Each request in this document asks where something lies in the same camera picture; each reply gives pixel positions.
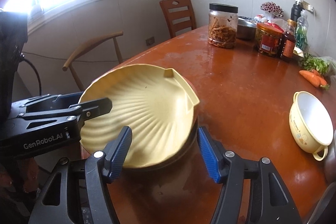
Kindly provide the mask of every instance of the black bottle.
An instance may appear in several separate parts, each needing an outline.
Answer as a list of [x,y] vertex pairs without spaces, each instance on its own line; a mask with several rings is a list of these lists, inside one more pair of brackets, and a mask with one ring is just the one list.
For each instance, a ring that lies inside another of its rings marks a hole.
[[303,10],[302,0],[295,0],[291,12],[291,20],[297,22],[297,19],[301,16],[302,10]]

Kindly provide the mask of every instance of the sauce bottle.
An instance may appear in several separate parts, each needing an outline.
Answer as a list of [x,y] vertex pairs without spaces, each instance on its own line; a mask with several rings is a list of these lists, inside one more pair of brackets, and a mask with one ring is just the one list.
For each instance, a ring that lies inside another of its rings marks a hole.
[[287,29],[282,34],[278,56],[285,62],[290,62],[293,56],[294,47],[296,44],[295,39],[296,22],[294,20],[287,20]]

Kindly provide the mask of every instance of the orange table surface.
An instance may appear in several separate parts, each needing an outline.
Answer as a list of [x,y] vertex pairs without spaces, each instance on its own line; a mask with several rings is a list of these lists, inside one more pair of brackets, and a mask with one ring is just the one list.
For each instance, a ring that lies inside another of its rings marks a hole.
[[[336,90],[314,88],[299,66],[255,51],[237,40],[234,49],[207,43],[207,27],[163,42],[120,66],[146,63],[174,68],[196,88],[199,123],[242,158],[271,159],[286,183],[301,217],[321,198],[327,183],[323,162],[295,143],[289,110],[296,91],[315,95],[336,123]],[[82,158],[89,154],[82,148]],[[178,162],[157,170],[124,170],[108,185],[121,223],[209,223],[221,190],[209,178],[197,142]],[[246,216],[249,182],[244,183],[240,215]]]

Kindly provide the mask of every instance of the plastic jar with label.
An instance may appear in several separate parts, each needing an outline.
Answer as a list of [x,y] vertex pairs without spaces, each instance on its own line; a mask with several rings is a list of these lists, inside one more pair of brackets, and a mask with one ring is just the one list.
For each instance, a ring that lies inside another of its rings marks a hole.
[[236,43],[238,7],[210,3],[208,42],[220,48],[232,48]]
[[255,47],[260,53],[274,57],[277,55],[281,37],[282,32],[277,28],[258,23],[254,37]]

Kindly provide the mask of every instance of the wooden chair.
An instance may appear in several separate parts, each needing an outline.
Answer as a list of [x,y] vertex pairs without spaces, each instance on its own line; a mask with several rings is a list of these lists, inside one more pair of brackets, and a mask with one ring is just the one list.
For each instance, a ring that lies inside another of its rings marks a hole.
[[103,42],[105,42],[107,40],[110,40],[110,39],[113,39],[114,48],[115,48],[115,52],[117,54],[118,62],[119,62],[119,64],[121,64],[123,62],[123,58],[121,56],[119,46],[118,46],[118,42],[117,42],[116,38],[122,36],[123,34],[124,34],[123,31],[119,31],[119,32],[115,32],[115,33],[112,33],[112,34],[107,34],[107,35],[102,35],[100,37],[92,38],[92,39],[88,40],[87,42],[79,45],[73,51],[73,53],[70,55],[68,60],[66,60],[66,62],[63,65],[63,71],[67,71],[68,68],[70,69],[71,74],[72,74],[78,88],[80,89],[80,91],[84,91],[85,88],[83,86],[83,83],[79,79],[75,69],[73,68],[72,62],[75,61],[77,58],[83,56],[84,54],[86,54],[90,50],[94,49],[98,45],[102,44]]
[[[162,12],[165,16],[170,38],[176,36],[176,32],[191,27],[196,29],[194,9],[190,0],[162,0],[160,1]],[[187,7],[187,10],[169,12],[170,9]],[[173,20],[189,17],[189,20],[173,24]]]

